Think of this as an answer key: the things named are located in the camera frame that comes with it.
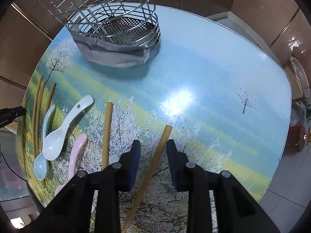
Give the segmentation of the bamboo chopstick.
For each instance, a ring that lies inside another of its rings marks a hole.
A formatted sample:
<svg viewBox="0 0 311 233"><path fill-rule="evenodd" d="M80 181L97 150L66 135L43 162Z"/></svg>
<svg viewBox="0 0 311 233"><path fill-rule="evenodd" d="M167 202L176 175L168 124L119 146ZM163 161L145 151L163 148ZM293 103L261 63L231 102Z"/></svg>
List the bamboo chopstick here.
<svg viewBox="0 0 311 233"><path fill-rule="evenodd" d="M149 169L147 170L147 173L145 174L143 183L139 189L139 192L136 196L136 199L132 205L131 211L129 212L127 219L122 227L121 232L127 232L127 229L129 228L129 225L131 224L131 221L133 220L133 218L135 217L135 214L140 206L140 203L143 200L143 196L145 195L145 193L147 192L147 188L149 183L151 182L152 176L155 174L156 169L158 167L158 163L160 161L161 158L161 154L163 152L163 149L166 145L166 142L171 134L172 131L172 127L170 125L166 125L164 128L164 131L161 135L161 138L159 140L158 146L156 148L156 151L151 159L151 163L149 165Z"/></svg>
<svg viewBox="0 0 311 233"><path fill-rule="evenodd" d="M44 93L46 81L41 82L41 86L39 89L39 95L38 95L38 103L36 108L36 122L35 122L35 157L39 155L39 116L41 112L41 105L42 105L42 98Z"/></svg>
<svg viewBox="0 0 311 233"><path fill-rule="evenodd" d="M43 80L43 76L40 76L39 77L39 80L38 80L38 87L37 87L37 91L36 91L36 95L35 95L35 98L34 98L34 105L33 105L33 118L32 118L32 143L33 143L33 154L34 154L34 158L35 157L35 120L36 120L36 108L37 108L37 103L38 103L38 95L39 95L39 89L40 89L40 86L41 86L41 82Z"/></svg>
<svg viewBox="0 0 311 233"><path fill-rule="evenodd" d="M48 111L48 109L51 106L52 97L53 97L55 88L56 88L56 83L52 83L49 94L48 94L48 99L47 99L47 104L46 104L46 112Z"/></svg>
<svg viewBox="0 0 311 233"><path fill-rule="evenodd" d="M109 144L110 144L112 110L113 110L113 103L107 102L105 107L104 128L103 128L102 170L109 165Z"/></svg>
<svg viewBox="0 0 311 233"><path fill-rule="evenodd" d="M23 102L22 102L22 107L24 109L27 108L27 98L25 97ZM26 156L25 156L25 123L26 123L26 112L25 114L23 115L22 117L22 134L21 134L21 137L22 137L22 153L23 153L23 164L24 164L24 171L25 171L25 178L26 178Z"/></svg>

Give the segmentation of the pink ceramic spoon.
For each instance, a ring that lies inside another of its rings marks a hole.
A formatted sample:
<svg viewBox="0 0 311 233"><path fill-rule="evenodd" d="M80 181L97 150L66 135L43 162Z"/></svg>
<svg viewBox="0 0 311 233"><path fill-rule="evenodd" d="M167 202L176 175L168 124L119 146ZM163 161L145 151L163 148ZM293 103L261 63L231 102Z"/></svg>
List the pink ceramic spoon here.
<svg viewBox="0 0 311 233"><path fill-rule="evenodd" d="M80 151L86 146L87 140L88 140L87 134L81 134L78 136L78 138L75 140L73 144L71 154L70 154L69 174L68 174L67 182L69 182L71 178L75 175L78 155Z"/></svg>

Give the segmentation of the white ceramic spoon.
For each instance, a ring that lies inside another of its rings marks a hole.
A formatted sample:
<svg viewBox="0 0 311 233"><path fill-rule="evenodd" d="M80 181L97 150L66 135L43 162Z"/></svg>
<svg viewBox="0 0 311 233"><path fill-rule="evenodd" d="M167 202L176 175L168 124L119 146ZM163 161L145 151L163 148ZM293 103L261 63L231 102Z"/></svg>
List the white ceramic spoon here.
<svg viewBox="0 0 311 233"><path fill-rule="evenodd" d="M43 155L46 160L52 161L58 158L64 145L66 133L73 120L78 117L83 110L91 106L94 99L91 95L86 95L79 100L65 117L61 126L49 133L43 142Z"/></svg>

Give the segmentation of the wire utensil holder basket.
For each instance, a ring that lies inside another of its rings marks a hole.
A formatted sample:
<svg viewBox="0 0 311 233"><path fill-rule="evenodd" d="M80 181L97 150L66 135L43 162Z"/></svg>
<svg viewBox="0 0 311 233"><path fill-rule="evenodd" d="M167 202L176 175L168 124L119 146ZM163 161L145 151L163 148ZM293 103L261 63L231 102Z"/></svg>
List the wire utensil holder basket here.
<svg viewBox="0 0 311 233"><path fill-rule="evenodd" d="M154 48L160 42L152 0L39 0L72 33L122 46Z"/></svg>

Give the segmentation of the brown kitchen base cabinets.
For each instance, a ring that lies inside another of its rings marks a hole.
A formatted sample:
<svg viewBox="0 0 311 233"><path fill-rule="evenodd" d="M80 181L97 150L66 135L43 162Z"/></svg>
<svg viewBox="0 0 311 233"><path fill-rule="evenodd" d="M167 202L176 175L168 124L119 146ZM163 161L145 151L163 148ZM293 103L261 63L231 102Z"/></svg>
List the brown kitchen base cabinets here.
<svg viewBox="0 0 311 233"><path fill-rule="evenodd" d="M310 15L295 0L153 0L201 16L231 12L250 26L282 64L296 57L310 73ZM1 0L1 108L15 107L35 67L60 31L38 0Z"/></svg>

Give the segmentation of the flower print folding table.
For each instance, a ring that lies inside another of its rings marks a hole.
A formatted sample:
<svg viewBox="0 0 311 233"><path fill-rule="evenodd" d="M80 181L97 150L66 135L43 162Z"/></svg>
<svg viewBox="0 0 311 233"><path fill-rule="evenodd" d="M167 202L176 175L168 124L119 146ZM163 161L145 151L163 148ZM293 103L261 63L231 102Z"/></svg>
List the flower print folding table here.
<svg viewBox="0 0 311 233"><path fill-rule="evenodd" d="M120 196L126 220L166 125L179 151L205 170L230 171L255 200L266 192L284 150L292 93L284 70L256 45L201 16L158 6L159 52L128 68L85 59L63 28L39 61L27 87L25 156L27 181L43 206L66 183L70 152L85 133L88 144L78 166L88 173L102 165L104 111L113 103L109 162L141 142L135 186ZM46 81L45 115L52 83L55 111L49 130L60 127L86 95L94 103L75 119L61 154L50 162L44 182L33 171L33 105L39 77Z"/></svg>

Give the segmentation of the grey cloth under basket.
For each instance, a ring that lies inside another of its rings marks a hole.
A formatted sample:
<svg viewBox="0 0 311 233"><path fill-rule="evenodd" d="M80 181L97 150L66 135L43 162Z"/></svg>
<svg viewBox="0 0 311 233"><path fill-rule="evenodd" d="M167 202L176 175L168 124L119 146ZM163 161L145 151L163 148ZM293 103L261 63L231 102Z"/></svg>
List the grey cloth under basket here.
<svg viewBox="0 0 311 233"><path fill-rule="evenodd" d="M159 44L151 48L146 46L122 46L97 38L82 36L78 33L72 33L71 35L85 59L109 67L127 68L145 64L149 59L156 56L160 48Z"/></svg>

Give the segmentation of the amber oil bottle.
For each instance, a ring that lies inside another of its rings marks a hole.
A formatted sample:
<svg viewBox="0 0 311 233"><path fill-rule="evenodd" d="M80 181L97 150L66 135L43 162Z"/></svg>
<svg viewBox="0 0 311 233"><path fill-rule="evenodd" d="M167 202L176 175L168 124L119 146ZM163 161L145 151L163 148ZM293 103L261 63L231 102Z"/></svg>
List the amber oil bottle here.
<svg viewBox="0 0 311 233"><path fill-rule="evenodd" d="M310 144L310 127L306 129L303 125L290 126L288 134L288 145L295 152L301 152L305 146Z"/></svg>

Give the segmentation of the beige trash bin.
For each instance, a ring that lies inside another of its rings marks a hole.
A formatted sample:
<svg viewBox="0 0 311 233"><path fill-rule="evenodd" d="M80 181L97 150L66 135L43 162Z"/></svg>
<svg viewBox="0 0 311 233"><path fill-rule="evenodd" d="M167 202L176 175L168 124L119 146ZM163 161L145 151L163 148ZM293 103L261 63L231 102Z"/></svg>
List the beige trash bin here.
<svg viewBox="0 0 311 233"><path fill-rule="evenodd" d="M303 93L305 98L308 98L310 96L310 87L307 75L301 65L301 63L298 61L297 58L291 56L289 59L290 62L290 68L292 72L294 73L295 80L298 84L299 89Z"/></svg>

